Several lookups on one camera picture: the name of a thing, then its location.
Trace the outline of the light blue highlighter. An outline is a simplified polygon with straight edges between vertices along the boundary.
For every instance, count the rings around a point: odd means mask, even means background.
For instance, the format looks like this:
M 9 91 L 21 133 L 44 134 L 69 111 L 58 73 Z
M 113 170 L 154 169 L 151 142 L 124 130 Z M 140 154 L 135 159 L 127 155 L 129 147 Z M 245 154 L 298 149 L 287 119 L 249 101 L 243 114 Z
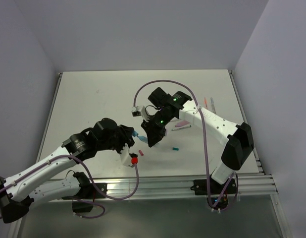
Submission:
M 143 136 L 143 135 L 139 135 L 136 131 L 132 132 L 132 136 L 138 138 L 141 142 L 143 142 L 147 145 L 149 144 L 147 137 Z M 159 143 L 157 143 L 157 144 L 153 145 L 152 147 L 159 148 L 159 147 L 161 147 L 161 145 Z

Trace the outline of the grey blue-tip pen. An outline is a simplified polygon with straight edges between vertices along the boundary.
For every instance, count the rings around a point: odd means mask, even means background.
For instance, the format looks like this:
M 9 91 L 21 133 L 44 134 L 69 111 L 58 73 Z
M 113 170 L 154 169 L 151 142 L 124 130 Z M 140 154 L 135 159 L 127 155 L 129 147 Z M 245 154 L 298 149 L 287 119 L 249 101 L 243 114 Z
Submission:
M 212 97 L 210 98 L 210 103 L 211 103 L 212 112 L 216 114 L 214 99 Z

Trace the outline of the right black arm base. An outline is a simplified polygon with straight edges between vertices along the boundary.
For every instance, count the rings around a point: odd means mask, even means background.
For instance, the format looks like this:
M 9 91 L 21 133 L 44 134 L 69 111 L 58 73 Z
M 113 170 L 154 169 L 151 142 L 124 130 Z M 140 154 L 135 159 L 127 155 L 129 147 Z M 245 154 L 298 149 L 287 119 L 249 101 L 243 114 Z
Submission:
M 206 179 L 196 179 L 193 180 L 193 185 L 190 187 L 190 190 L 195 193 L 195 195 L 207 195 L 207 182 Z M 224 188 L 224 184 L 219 184 L 210 178 L 210 192 L 211 195 L 219 195 Z M 232 179 L 224 194 L 235 194 L 237 192 L 237 186 L 234 179 Z

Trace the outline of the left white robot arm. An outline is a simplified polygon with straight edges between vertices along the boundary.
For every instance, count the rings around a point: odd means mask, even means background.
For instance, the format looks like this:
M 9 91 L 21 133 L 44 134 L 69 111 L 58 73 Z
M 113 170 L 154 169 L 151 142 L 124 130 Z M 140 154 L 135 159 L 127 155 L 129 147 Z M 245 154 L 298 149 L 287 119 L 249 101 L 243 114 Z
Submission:
M 72 177 L 60 181 L 49 180 L 77 164 L 86 169 L 84 160 L 106 150 L 116 151 L 122 164 L 135 168 L 138 156 L 129 152 L 135 144 L 135 136 L 134 128 L 104 118 L 93 127 L 71 135 L 54 152 L 28 169 L 7 178 L 0 176 L 0 220 L 12 223 L 24 217 L 31 207 L 55 199 L 85 203 L 93 190 L 112 199 L 106 190 L 97 186 L 89 170 L 75 172 Z

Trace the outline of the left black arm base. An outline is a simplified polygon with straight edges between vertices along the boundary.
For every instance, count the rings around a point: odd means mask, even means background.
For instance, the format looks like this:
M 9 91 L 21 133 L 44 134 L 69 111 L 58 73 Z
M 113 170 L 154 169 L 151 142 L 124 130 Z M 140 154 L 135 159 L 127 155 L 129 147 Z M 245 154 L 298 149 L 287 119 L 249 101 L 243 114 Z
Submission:
M 104 193 L 107 192 L 107 184 L 106 183 L 96 183 L 97 187 Z M 95 190 L 92 184 L 90 184 L 87 188 L 83 188 L 82 191 L 78 192 L 78 194 L 73 196 L 77 199 L 91 199 L 95 202 L 96 198 L 105 198 L 98 191 Z M 75 213 L 89 213 L 91 212 L 93 206 L 87 203 L 79 202 L 74 200 L 72 202 L 72 211 Z

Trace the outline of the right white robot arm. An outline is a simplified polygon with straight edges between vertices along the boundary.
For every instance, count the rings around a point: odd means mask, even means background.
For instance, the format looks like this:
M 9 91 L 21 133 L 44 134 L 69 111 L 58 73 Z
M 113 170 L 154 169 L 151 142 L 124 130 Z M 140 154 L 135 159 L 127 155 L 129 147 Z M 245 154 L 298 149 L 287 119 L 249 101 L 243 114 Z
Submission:
M 170 95 L 158 87 L 149 95 L 148 100 L 157 108 L 155 114 L 149 115 L 144 106 L 134 107 L 132 114 L 143 118 L 141 127 L 147 134 L 149 147 L 165 137 L 165 127 L 174 118 L 202 129 L 203 134 L 209 133 L 224 146 L 221 160 L 209 181 L 209 189 L 220 193 L 226 187 L 226 181 L 241 169 L 255 148 L 251 127 L 245 122 L 236 124 L 221 118 L 181 91 Z

